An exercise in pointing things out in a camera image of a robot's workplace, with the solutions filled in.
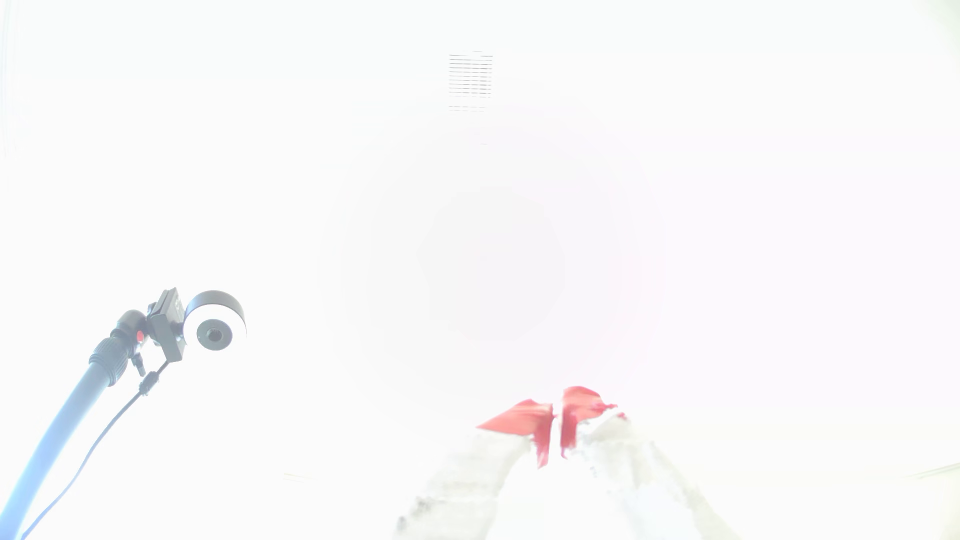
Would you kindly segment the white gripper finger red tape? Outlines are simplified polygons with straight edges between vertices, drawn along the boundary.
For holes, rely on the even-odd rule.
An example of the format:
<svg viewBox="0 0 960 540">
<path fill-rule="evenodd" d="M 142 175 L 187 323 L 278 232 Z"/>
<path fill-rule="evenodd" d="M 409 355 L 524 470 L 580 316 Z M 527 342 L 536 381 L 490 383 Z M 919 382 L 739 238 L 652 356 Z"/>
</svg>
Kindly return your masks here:
<svg viewBox="0 0 960 540">
<path fill-rule="evenodd" d="M 409 507 L 394 539 L 486 539 L 497 520 L 500 493 L 517 462 L 535 453 L 549 460 L 554 407 L 524 399 L 477 424 L 439 460 Z"/>
<path fill-rule="evenodd" d="M 592 389 L 564 389 L 560 451 L 586 465 L 636 539 L 739 537 L 660 445 Z"/>
</svg>

